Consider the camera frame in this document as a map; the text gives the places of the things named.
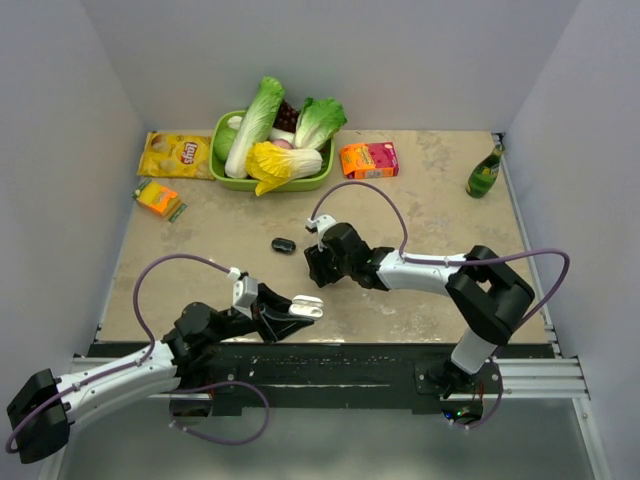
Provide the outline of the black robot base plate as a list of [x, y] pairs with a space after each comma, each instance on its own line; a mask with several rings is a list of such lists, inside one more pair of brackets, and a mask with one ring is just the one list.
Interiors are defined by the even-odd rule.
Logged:
[[219, 344], [193, 389], [205, 399], [171, 411], [237, 416], [245, 408], [398, 409], [471, 424], [484, 413], [478, 380], [442, 379], [449, 346], [429, 344]]

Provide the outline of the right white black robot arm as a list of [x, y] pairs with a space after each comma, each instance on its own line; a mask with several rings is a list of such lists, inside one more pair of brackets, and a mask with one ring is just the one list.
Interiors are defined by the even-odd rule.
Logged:
[[420, 291], [453, 301], [467, 330], [445, 362], [445, 379], [459, 393], [480, 382], [481, 367], [508, 343], [534, 300], [530, 285], [485, 246], [452, 257], [405, 257], [392, 247], [369, 247], [351, 224], [329, 215], [307, 220], [306, 229], [317, 236], [304, 255], [320, 288], [348, 277], [364, 289]]

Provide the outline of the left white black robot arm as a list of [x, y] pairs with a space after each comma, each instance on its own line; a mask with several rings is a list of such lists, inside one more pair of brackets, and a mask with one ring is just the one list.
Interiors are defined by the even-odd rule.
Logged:
[[168, 334], [132, 354], [75, 374], [31, 375], [7, 407], [12, 431], [5, 449], [35, 463], [62, 449], [73, 427], [155, 394], [196, 392], [206, 383], [215, 345], [253, 333], [276, 343], [313, 325], [323, 307], [317, 297], [287, 299], [263, 283], [238, 281], [229, 308], [192, 302]]

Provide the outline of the black earbud charging case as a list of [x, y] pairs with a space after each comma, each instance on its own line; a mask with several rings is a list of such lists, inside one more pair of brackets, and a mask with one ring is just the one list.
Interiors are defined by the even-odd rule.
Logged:
[[271, 241], [271, 248], [277, 253], [291, 255], [296, 252], [297, 246], [293, 240], [278, 237]]

